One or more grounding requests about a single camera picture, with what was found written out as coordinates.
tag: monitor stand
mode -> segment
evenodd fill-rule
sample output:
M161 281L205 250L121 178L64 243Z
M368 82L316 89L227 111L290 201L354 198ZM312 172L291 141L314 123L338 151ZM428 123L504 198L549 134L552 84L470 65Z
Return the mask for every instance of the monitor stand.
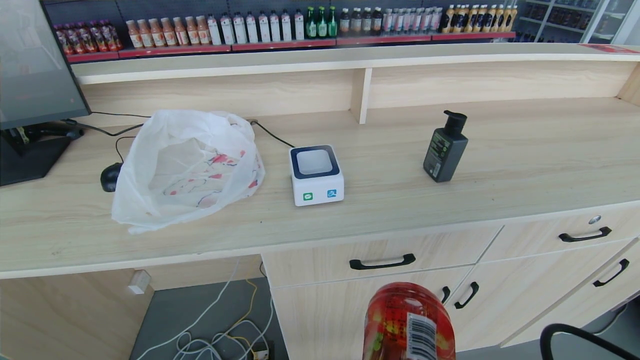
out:
M5 131L0 133L0 186L45 177L71 142L63 136L19 144Z

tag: red shelf edge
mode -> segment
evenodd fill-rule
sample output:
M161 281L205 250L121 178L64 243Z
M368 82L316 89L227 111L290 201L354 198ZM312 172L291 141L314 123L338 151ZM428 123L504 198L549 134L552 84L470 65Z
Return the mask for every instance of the red shelf edge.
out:
M463 40L478 38L514 38L516 33L509 31L505 33L454 33L454 34L433 34L432 40Z
M119 54L120 54L120 58L134 58L136 56L227 53L229 51L231 51L230 45L189 45L189 46L152 47L150 49L121 50L119 51Z
M390 37L338 38L338 45L386 44L392 42L431 41L431 35L401 35Z
M335 39L318 39L318 40L293 40L281 42L259 42L257 44L233 44L232 50L267 50L267 49L287 49L291 47L321 47L335 46Z
M119 55L117 51L108 51L105 53L87 53L67 55L69 63L79 63L82 61L99 61L99 60L115 60Z

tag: barcode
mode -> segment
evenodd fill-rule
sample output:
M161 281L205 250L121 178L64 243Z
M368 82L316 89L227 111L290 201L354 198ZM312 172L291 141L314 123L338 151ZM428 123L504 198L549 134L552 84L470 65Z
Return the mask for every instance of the barcode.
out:
M406 314L406 357L413 360L437 360L436 323L431 319Z

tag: green bottle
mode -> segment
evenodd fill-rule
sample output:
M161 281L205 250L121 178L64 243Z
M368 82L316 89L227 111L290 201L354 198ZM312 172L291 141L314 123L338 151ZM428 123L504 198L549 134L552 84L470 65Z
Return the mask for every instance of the green bottle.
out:
M317 26L316 21L314 20L314 9L313 7L308 7L308 15L307 15L307 38L316 38L317 34Z
M317 27L318 27L318 37L319 38L326 38L326 20L324 19L324 6L318 6L318 20L317 20Z
M338 22L335 20L335 6L329 6L329 37L338 36Z

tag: gray floor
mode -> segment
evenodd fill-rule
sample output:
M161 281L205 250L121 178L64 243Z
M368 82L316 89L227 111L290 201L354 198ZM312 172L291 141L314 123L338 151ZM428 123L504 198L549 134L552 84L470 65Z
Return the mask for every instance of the gray floor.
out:
M249 319L260 329L264 329L269 319L269 286L264 278L252 279L258 286ZM193 286L175 290L157 291L149 305L147 315L138 334L131 353L136 360L142 353L158 343L162 343L191 324L200 313L218 296L223 284ZM228 329L249 309L253 288L245 281L233 281L220 298L220 301L192 328L194 338L211 339L217 332ZM614 314L607 313L585 327L588 331L597 331L607 324ZM258 335L250 325L242 325L235 336L244 336L253 341ZM273 316L271 326L265 334L273 341L275 360L288 360L277 317ZM602 338L624 348L640 357L640 300L631 302L618 321ZM224 359L236 360L241 355L240 348L229 340L220 341L216 349ZM579 338L558 334L552 340L554 359L556 360L613 360L619 359L595 345ZM175 341L149 352L143 360L173 359L176 355ZM537 341L515 345L508 348L488 347L460 352L458 360L540 360L540 346ZM185 356L183 360L193 360L195 356ZM209 355L200 357L209 360Z

